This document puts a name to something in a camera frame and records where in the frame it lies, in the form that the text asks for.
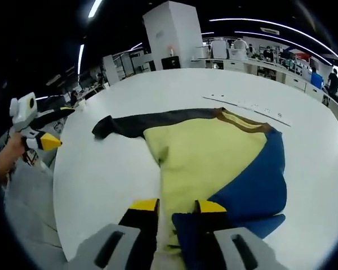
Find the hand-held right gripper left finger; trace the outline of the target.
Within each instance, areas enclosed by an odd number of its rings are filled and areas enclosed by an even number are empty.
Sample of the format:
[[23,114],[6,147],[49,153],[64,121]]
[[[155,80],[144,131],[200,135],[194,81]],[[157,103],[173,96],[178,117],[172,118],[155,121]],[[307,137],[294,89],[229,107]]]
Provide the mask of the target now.
[[150,269],[157,249],[159,199],[135,201],[118,224],[84,240],[70,269]]

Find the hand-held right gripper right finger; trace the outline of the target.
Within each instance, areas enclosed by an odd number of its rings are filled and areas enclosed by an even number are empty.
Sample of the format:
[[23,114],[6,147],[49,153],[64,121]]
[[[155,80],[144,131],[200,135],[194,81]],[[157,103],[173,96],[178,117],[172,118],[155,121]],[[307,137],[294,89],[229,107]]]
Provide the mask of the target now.
[[204,269],[286,269],[261,238],[232,225],[221,205],[197,200],[194,216],[198,221],[196,254]]

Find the person's left hand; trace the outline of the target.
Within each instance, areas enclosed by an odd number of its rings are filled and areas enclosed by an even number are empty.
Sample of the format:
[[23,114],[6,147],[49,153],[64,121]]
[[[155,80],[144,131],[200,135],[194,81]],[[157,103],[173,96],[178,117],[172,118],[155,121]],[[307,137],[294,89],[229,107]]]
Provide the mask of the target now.
[[6,146],[1,151],[0,162],[1,168],[7,172],[9,171],[16,160],[25,152],[23,145],[23,136],[19,132],[15,132],[9,138]]

